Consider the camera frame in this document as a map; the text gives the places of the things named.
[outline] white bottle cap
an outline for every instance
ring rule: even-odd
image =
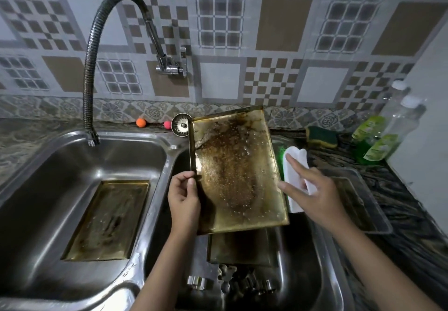
[[[399,91],[404,91],[407,87],[408,85],[404,81],[395,80],[394,82],[392,82],[392,88],[395,88]]]
[[[422,99],[413,95],[406,95],[401,100],[401,105],[406,108],[416,108],[419,104],[422,103]]]

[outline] double sink basin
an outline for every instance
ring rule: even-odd
[[[54,138],[0,186],[0,310],[124,311],[141,290],[171,229],[171,177],[190,169],[188,140],[172,133],[99,135],[97,147],[79,130]],[[104,180],[150,181],[130,259],[61,260]],[[255,268],[269,279],[268,293],[238,299],[223,289],[222,266],[207,261],[208,236],[197,236],[176,309],[353,310],[331,235],[303,213],[289,216],[290,225],[270,229],[274,264]],[[191,276],[206,288],[192,288]]]

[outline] small ball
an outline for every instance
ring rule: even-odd
[[[141,128],[146,126],[146,120],[141,117],[139,117],[135,123],[137,124],[138,127]]]

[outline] dish soap bottle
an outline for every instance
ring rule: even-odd
[[[400,102],[407,93],[409,93],[408,85],[403,81],[395,80],[390,89],[383,95],[383,102],[386,103],[383,109],[378,115],[369,117],[356,129],[352,134],[353,140],[360,142],[370,134],[383,130],[394,112],[400,107]]]
[[[357,144],[356,160],[361,164],[377,164],[391,154],[406,135],[418,127],[419,115],[415,109],[421,102],[416,96],[405,96],[386,128]]]

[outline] faucet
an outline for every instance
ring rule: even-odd
[[[122,0],[103,0],[93,19],[90,29],[89,42],[87,43],[86,62],[84,65],[84,88],[82,92],[82,119],[87,133],[87,142],[89,146],[99,144],[99,137],[93,128],[93,82],[95,77],[96,56],[98,54],[99,40],[104,29],[104,24],[112,9]],[[160,44],[157,30],[149,15],[148,8],[143,0],[131,0],[140,9],[145,21],[146,31],[151,38],[157,52],[157,61],[159,64],[155,67],[158,73],[165,75],[183,75],[187,76],[186,47],[181,46],[182,66],[173,61],[171,57],[166,56]]]

